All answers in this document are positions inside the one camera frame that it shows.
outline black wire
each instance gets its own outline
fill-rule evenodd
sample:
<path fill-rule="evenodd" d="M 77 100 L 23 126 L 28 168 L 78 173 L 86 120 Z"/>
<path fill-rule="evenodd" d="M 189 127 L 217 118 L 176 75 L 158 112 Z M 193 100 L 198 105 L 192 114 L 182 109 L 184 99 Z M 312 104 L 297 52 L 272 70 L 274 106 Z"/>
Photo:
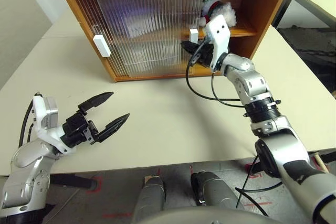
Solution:
<path fill-rule="evenodd" d="M 228 104 L 226 102 L 222 102 L 218 96 L 216 95 L 216 92 L 215 92 L 215 88 L 214 88 L 214 76 L 215 76 L 215 73 L 212 73 L 211 75 L 211 89 L 212 89 L 212 94 L 214 94 L 214 97 L 217 99 L 218 102 L 220 102 L 221 104 L 224 104 L 226 106 L 231 106 L 231 107 L 236 107 L 236 108 L 245 108 L 244 106 L 241 106 L 241 105 L 233 105 L 233 104 Z"/>
<path fill-rule="evenodd" d="M 251 189 L 251 190 L 249 190 L 249 189 L 241 189 L 241 188 L 237 188 L 237 187 L 236 187 L 236 189 L 239 189 L 239 190 L 241 190 L 245 193 L 262 193 L 263 191 L 270 191 L 270 190 L 272 190 L 274 188 L 277 188 L 281 185 L 282 185 L 282 182 L 279 182 L 276 185 L 273 185 L 273 186 L 270 186 L 270 187 L 267 187 L 267 188 L 262 188 L 262 189 Z"/>
<path fill-rule="evenodd" d="M 30 135 L 32 133 L 33 126 L 34 126 L 34 123 L 32 123 L 29 127 L 28 136 L 27 136 L 27 143 L 30 142 Z"/>
<path fill-rule="evenodd" d="M 21 126 L 21 132 L 20 132 L 20 139 L 19 139 L 19 148 L 23 145 L 23 137 L 25 135 L 25 128 L 26 128 L 26 124 L 27 124 L 28 117 L 29 117 L 29 114 L 30 114 L 30 111 L 31 111 L 32 107 L 33 107 L 33 101 L 30 102 L 30 104 L 27 108 L 25 117 L 23 118 L 23 122 L 22 122 L 22 126 Z"/>
<path fill-rule="evenodd" d="M 247 173 L 247 176 L 246 176 L 246 179 L 245 179 L 245 182 L 243 184 L 243 187 L 241 188 L 241 190 L 244 190 L 245 189 L 245 186 L 246 186 L 246 183 L 248 181 L 248 177 L 250 176 L 251 172 L 252 172 L 252 169 L 254 167 L 254 165 L 256 164 L 256 161 L 258 159 L 258 155 L 254 158 L 253 162 L 252 162 L 252 165 L 250 167 L 250 170 L 248 171 Z M 240 202 L 240 199 L 242 198 L 242 193 L 239 194 L 239 197 L 238 197 L 238 200 L 237 200 L 237 204 L 236 204 L 236 208 L 238 208 L 238 205 L 239 205 L 239 202 Z"/>
<path fill-rule="evenodd" d="M 248 198 L 249 201 L 251 201 L 259 210 L 260 212 L 262 212 L 262 214 L 264 216 L 268 217 L 268 214 L 265 212 L 265 210 L 263 210 L 263 208 L 258 204 L 258 202 L 256 202 L 254 199 L 252 199 L 248 194 L 246 194 L 243 190 L 241 190 L 240 188 L 236 187 L 236 190 L 240 193 L 240 195 L 244 195 L 246 198 Z"/>
<path fill-rule="evenodd" d="M 190 85 L 190 83 L 189 83 L 189 68 L 190 68 L 190 66 L 191 66 L 191 63 L 192 63 L 194 57 L 198 54 L 198 52 L 200 51 L 200 49 L 201 49 L 205 44 L 206 44 L 206 41 L 205 41 L 205 39 L 204 39 L 203 42 L 200 44 L 200 46 L 197 48 L 197 50 L 194 52 L 194 54 L 191 56 L 191 58 L 190 58 L 190 60 L 189 60 L 189 62 L 188 62 L 188 64 L 187 64 L 187 68 L 186 68 L 186 70 L 185 70 L 185 80 L 186 80 L 186 82 L 187 82 L 187 85 L 188 85 L 189 89 L 190 89 L 195 95 L 197 95 L 197 96 L 199 96 L 199 97 L 202 97 L 202 98 L 204 98 L 204 99 L 208 99 L 208 100 L 216 101 L 216 100 L 218 100 L 218 99 L 216 99 L 216 98 L 212 98 L 212 97 L 207 97 L 207 96 L 205 96 L 205 95 L 202 95 L 202 94 L 198 93 L 197 91 L 195 91 L 195 90 L 191 87 L 191 85 Z M 223 98 L 220 98 L 220 100 L 221 100 L 221 101 L 238 101 L 238 102 L 240 101 L 240 99 L 223 99 Z"/>

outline stuffed toy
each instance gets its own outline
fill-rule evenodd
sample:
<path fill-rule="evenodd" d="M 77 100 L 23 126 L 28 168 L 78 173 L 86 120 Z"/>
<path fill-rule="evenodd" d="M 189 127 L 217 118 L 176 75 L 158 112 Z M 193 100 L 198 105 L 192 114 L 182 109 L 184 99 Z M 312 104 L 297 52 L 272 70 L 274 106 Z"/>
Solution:
<path fill-rule="evenodd" d="M 222 14 L 226 24 L 232 27 L 237 24 L 235 13 L 230 2 L 224 4 L 221 0 L 203 0 L 202 17 L 200 18 L 199 25 L 204 27 L 211 19 Z"/>

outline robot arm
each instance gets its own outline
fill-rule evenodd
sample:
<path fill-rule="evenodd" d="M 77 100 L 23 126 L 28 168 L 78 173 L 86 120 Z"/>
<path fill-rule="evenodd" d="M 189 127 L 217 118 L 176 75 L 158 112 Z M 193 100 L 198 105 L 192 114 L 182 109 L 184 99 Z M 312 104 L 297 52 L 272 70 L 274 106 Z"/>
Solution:
<path fill-rule="evenodd" d="M 227 53 L 230 33 L 222 15 L 205 27 L 214 44 L 212 71 L 220 70 L 232 82 L 251 119 L 255 144 L 264 171 L 280 178 L 314 223 L 336 223 L 336 177 L 313 168 L 306 148 L 277 108 L 265 79 L 247 58 Z"/>
<path fill-rule="evenodd" d="M 88 141 L 103 142 L 127 120 L 129 114 L 109 123 L 98 132 L 86 111 L 106 101 L 113 92 L 97 95 L 78 106 L 79 110 L 58 126 L 58 109 L 53 98 L 33 97 L 34 129 L 37 139 L 21 146 L 11 160 L 0 218 L 6 223 L 41 223 L 45 216 L 50 170 L 56 160 L 76 151 L 76 145 Z"/>

